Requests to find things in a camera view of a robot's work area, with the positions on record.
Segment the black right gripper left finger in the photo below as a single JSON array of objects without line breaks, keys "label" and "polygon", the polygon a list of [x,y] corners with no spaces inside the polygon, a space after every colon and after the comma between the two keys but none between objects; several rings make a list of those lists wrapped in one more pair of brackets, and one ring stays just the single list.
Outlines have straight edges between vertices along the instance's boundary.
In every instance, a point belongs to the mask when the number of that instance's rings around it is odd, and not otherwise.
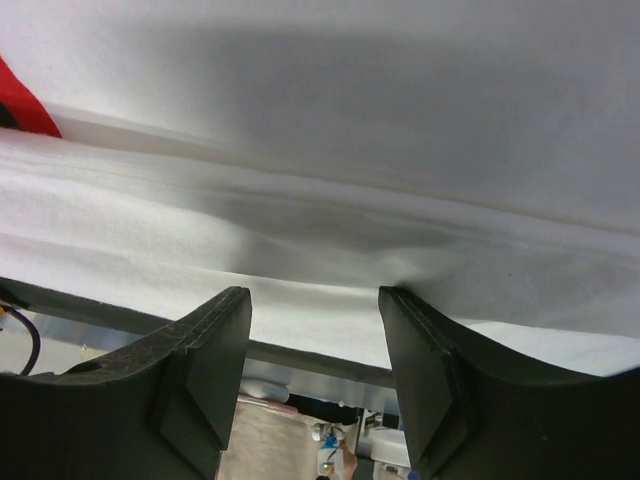
[{"label": "black right gripper left finger", "polygon": [[229,444],[248,289],[62,374],[1,378],[5,479],[212,479]]}]

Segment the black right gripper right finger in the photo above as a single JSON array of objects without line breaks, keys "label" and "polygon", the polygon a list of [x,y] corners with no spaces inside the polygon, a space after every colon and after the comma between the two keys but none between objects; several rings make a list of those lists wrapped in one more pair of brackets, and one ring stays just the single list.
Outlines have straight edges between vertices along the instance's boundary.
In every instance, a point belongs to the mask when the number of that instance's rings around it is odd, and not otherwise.
[{"label": "black right gripper right finger", "polygon": [[383,287],[409,460],[424,479],[635,479],[639,373],[598,377],[521,354]]}]

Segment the white t-shirt red print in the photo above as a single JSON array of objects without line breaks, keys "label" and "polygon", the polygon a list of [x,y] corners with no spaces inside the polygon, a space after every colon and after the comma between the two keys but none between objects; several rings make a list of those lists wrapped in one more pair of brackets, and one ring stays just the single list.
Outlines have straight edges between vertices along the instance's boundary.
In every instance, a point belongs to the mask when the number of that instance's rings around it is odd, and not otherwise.
[{"label": "white t-shirt red print", "polygon": [[639,363],[635,1],[5,1],[57,137],[1,134],[3,276],[389,363],[405,286],[538,359]]}]

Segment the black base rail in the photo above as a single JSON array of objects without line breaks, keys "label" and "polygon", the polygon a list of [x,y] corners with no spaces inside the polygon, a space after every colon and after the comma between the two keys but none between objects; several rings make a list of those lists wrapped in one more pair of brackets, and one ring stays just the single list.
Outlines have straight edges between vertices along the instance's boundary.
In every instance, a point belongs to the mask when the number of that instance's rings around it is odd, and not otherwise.
[{"label": "black base rail", "polygon": [[[1,280],[1,298],[29,311],[145,336],[170,323],[168,319],[117,307],[75,295],[27,284]],[[251,340],[247,357],[271,364],[349,379],[393,389],[389,368],[330,357],[327,355]]]}]

